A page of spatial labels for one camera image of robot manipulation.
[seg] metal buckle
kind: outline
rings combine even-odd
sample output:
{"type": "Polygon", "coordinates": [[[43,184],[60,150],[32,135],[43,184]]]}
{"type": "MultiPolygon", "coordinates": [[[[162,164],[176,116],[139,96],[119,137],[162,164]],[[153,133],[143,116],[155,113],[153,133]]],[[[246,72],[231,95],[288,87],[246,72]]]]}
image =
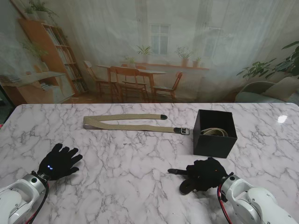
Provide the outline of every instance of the metal buckle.
{"type": "Polygon", "coordinates": [[[189,135],[190,134],[190,130],[186,127],[182,127],[181,128],[181,134],[183,135],[189,135]]]}

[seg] khaki belt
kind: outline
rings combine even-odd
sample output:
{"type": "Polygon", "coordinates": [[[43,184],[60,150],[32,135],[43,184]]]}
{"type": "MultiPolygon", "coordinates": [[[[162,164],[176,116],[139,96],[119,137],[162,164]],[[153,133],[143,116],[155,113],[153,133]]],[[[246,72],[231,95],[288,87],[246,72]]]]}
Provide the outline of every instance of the khaki belt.
{"type": "Polygon", "coordinates": [[[127,131],[151,131],[168,132],[183,135],[189,135],[190,130],[184,127],[158,127],[152,125],[110,125],[101,121],[107,120],[131,120],[131,119],[158,119],[166,120],[167,116],[163,114],[116,114],[103,116],[85,116],[83,118],[83,127],[89,130],[127,130],[127,131]]]}

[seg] open box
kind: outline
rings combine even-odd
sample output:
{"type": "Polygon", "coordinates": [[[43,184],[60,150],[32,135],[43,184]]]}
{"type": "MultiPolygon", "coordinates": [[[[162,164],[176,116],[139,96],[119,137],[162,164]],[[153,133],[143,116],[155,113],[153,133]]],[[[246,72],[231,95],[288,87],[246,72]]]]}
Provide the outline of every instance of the open box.
{"type": "Polygon", "coordinates": [[[199,110],[193,130],[193,154],[227,158],[237,141],[233,114],[223,111],[199,110]],[[207,128],[221,128],[228,133],[225,136],[203,135],[207,128]]]}

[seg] potted plant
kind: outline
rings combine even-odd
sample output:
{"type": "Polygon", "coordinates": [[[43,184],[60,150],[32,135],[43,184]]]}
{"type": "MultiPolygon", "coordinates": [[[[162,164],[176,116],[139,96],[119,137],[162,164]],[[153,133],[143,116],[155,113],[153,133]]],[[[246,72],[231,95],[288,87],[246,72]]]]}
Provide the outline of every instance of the potted plant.
{"type": "Polygon", "coordinates": [[[35,20],[35,21],[38,20],[34,12],[34,9],[31,6],[25,7],[25,13],[30,20],[35,20]]]}
{"type": "Polygon", "coordinates": [[[275,69],[269,67],[271,62],[274,61],[275,59],[276,58],[265,63],[255,62],[252,64],[252,67],[243,68],[243,71],[239,72],[237,76],[243,73],[244,74],[243,78],[245,77],[253,78],[257,75],[261,77],[263,75],[266,75],[270,71],[270,73],[265,77],[267,79],[276,72],[275,69]]]}
{"type": "Polygon", "coordinates": [[[35,68],[36,72],[49,71],[48,66],[46,65],[46,63],[42,62],[42,60],[41,60],[42,56],[48,54],[47,51],[42,49],[40,47],[40,45],[38,43],[35,43],[35,42],[25,41],[25,42],[22,43],[22,45],[23,45],[24,49],[26,49],[30,54],[32,54],[35,58],[38,59],[40,65],[39,66],[34,65],[34,68],[35,68]]]}
{"type": "MultiPolygon", "coordinates": [[[[289,45],[282,48],[287,49],[292,46],[299,45],[299,41],[295,41],[289,45]]],[[[283,62],[275,66],[276,71],[282,71],[286,76],[291,74],[291,76],[299,75],[299,46],[296,47],[295,51],[291,53],[283,62]]]]}
{"type": "Polygon", "coordinates": [[[128,63],[129,68],[132,68],[132,69],[136,68],[134,57],[125,56],[125,61],[126,61],[126,63],[128,63]]]}
{"type": "Polygon", "coordinates": [[[192,55],[193,51],[189,50],[188,47],[178,47],[175,53],[182,59],[182,67],[187,67],[189,57],[192,55]]]}
{"type": "Polygon", "coordinates": [[[52,10],[45,7],[46,2],[41,0],[29,0],[31,7],[36,11],[40,20],[45,23],[51,24],[53,21],[52,15],[58,16],[52,10]]]}
{"type": "Polygon", "coordinates": [[[197,57],[197,58],[195,59],[195,61],[193,61],[193,67],[194,67],[194,68],[197,68],[198,65],[199,65],[199,63],[200,63],[200,61],[201,61],[201,58],[200,58],[200,57],[197,57]]]}
{"type": "Polygon", "coordinates": [[[143,63],[148,63],[149,62],[149,56],[150,56],[150,46],[138,46],[137,47],[139,48],[139,51],[138,51],[138,54],[142,55],[143,56],[143,63]]]}

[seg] bookshelf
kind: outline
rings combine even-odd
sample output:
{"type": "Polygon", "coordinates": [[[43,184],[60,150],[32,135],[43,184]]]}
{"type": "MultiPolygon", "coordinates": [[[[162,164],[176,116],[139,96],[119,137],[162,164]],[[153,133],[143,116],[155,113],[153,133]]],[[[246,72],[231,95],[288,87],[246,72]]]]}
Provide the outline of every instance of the bookshelf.
{"type": "Polygon", "coordinates": [[[19,19],[19,23],[28,38],[48,52],[47,55],[42,56],[42,60],[47,64],[49,70],[66,74],[75,93],[74,96],[87,92],[87,85],[62,29],[25,19],[19,19]]]}

